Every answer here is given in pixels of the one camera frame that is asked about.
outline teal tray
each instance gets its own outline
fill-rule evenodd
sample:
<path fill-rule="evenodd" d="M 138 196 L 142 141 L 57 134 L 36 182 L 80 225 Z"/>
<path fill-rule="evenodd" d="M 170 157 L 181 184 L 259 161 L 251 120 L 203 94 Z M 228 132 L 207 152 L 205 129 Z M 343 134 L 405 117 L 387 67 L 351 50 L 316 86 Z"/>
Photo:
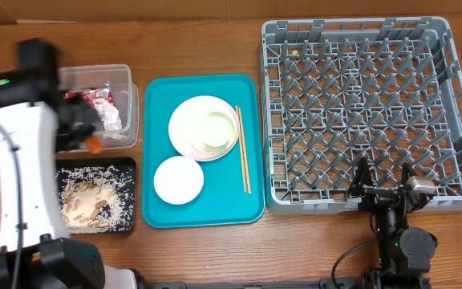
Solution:
<path fill-rule="evenodd" d="M 199 162 L 205 174 L 201 193 L 190 203 L 162 201 L 153 185 L 160 164 L 180 154 L 168 138 L 174 110 L 194 96 L 216 96 L 242 111 L 252 194 L 244 193 L 238 143 L 224 157 Z M 265 182 L 256 88 L 246 75 L 209 75 L 156 79 L 145 91 L 144 189 L 142 215 L 155 228 L 214 226 L 257 221 L 265 211 Z M 176 176 L 172 175 L 172 185 Z"/>

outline chopsticks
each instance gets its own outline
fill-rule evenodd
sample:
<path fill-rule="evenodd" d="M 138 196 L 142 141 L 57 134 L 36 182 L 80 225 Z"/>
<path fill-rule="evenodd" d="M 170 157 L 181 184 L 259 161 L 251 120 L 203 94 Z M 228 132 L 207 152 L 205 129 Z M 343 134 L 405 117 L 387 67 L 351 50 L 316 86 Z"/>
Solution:
<path fill-rule="evenodd" d="M 238 119 L 240 120 L 240 134 L 238 135 L 238 142 L 240 143 L 241 176 L 244 181 L 244 192 L 251 194 L 249 162 L 247 161 L 247 147 L 245 146 L 244 123 L 241 118 L 241 109 L 236 106 L 235 110 L 237 112 Z"/>

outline white saucer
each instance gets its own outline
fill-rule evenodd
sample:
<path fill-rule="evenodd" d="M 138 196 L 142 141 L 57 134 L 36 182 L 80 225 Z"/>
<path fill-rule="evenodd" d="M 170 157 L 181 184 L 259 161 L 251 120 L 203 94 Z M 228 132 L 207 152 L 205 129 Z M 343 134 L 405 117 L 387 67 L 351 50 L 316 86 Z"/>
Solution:
<path fill-rule="evenodd" d="M 200 136 L 203 129 L 201 118 L 210 112 L 226 114 L 233 122 L 233 139 L 227 142 L 225 148 L 218 152 L 206 152 L 201 148 L 203 140 L 194 139 Z M 168 137 L 176 151 L 195 161 L 213 161 L 223 157 L 237 143 L 240 134 L 240 123 L 234 109 L 215 96 L 196 96 L 186 100 L 176 108 L 168 122 Z"/>
<path fill-rule="evenodd" d="M 188 157 L 171 157 L 154 173 L 154 190 L 172 205 L 183 205 L 197 197 L 205 176 L 196 161 Z"/>

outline brown tabletop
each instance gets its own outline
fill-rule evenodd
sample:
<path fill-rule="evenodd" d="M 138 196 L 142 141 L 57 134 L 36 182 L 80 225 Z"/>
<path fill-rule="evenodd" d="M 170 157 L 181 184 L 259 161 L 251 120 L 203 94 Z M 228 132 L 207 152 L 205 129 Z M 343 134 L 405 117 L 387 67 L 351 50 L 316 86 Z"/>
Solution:
<path fill-rule="evenodd" d="M 462 14 L 451 24 L 462 68 Z M 168 22 L 73 23 L 0 26 L 0 72 L 14 66 L 14 43 L 44 38 L 69 51 L 75 65 L 126 63 L 139 88 L 160 77 L 243 73 L 258 85 L 258 52 L 265 19 Z M 136 146 L 105 153 L 138 164 L 141 204 L 142 121 Z M 87 157 L 76 154 L 68 157 Z M 368 213 L 284 216 L 265 212 L 251 225 L 156 230 L 136 215 L 129 235 L 75 235 L 97 245 L 106 264 L 133 267 L 152 281 L 186 283 L 302 281 L 330 276 L 336 259 L 373 237 Z M 462 211 L 414 213 L 410 226 L 433 233 L 440 245 L 432 260 L 433 287 L 462 288 Z M 337 276 L 357 276 L 377 262 L 371 247 L 347 257 Z"/>

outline gray dish rack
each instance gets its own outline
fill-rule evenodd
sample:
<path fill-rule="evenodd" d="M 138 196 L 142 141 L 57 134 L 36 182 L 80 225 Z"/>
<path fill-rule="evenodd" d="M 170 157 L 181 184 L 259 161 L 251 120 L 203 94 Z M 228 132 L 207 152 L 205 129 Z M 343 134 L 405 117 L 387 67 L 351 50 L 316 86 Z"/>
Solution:
<path fill-rule="evenodd" d="M 435 181 L 423 211 L 462 210 L 462 72 L 445 19 L 278 20 L 261 34 L 269 211 L 356 210 L 361 157 L 378 187 L 399 185 L 405 161 Z"/>

